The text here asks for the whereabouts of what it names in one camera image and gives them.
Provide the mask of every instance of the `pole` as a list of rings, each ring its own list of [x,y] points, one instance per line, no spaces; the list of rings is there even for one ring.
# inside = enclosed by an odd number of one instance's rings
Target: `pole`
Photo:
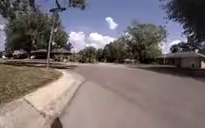
[[[52,43],[54,29],[55,29],[55,16],[56,16],[56,13],[58,13],[58,12],[57,11],[53,12],[51,34],[50,34],[50,38],[49,38],[49,42],[48,42],[48,54],[47,54],[47,68],[48,69],[50,68],[51,43]]]

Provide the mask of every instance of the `house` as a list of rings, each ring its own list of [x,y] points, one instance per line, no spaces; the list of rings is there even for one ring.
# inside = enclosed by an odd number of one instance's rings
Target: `house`
[[[39,49],[31,52],[32,58],[35,59],[46,59],[47,58],[47,50]],[[64,48],[53,49],[51,51],[51,58],[61,61],[65,59],[66,56],[72,55],[72,53]]]
[[[182,68],[205,69],[205,55],[197,52],[171,53],[159,57],[158,61]]]

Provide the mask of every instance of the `street sign pole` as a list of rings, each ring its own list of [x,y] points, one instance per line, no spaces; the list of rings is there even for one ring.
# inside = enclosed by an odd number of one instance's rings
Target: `street sign pole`
[[[52,14],[52,28],[51,28],[51,34],[48,42],[48,53],[47,53],[47,68],[50,68],[50,58],[51,58],[51,43],[53,39],[54,29],[55,29],[55,16],[57,11],[53,12]]]
[[[62,8],[60,6],[60,4],[58,3],[57,0],[56,0],[56,4],[57,4],[57,8],[53,8],[50,10],[50,12],[52,12],[52,28],[51,28],[51,34],[50,34],[50,38],[49,38],[49,42],[48,42],[48,52],[47,52],[47,68],[48,69],[50,68],[51,44],[52,44],[53,35],[54,35],[54,31],[55,31],[55,22],[57,22],[57,19],[59,17],[58,13],[66,10],[66,8]]]

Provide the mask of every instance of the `concrete curb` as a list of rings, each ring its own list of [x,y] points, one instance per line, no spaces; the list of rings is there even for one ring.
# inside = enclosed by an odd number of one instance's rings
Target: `concrete curb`
[[[85,79],[59,70],[63,76],[0,108],[0,128],[50,128]]]

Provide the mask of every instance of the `roof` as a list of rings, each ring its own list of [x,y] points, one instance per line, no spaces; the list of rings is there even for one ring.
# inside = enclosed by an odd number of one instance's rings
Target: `roof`
[[[39,49],[39,50],[36,50],[36,51],[32,51],[31,52],[32,54],[36,54],[36,53],[47,53],[47,50],[46,49]],[[51,51],[52,54],[72,54],[70,51],[64,49],[64,48],[59,48],[59,49],[53,49]]]
[[[64,48],[53,49],[51,53],[54,53],[54,54],[72,54],[70,51],[68,51]]]
[[[159,58],[205,58],[205,55],[196,52],[178,52],[166,54]]]

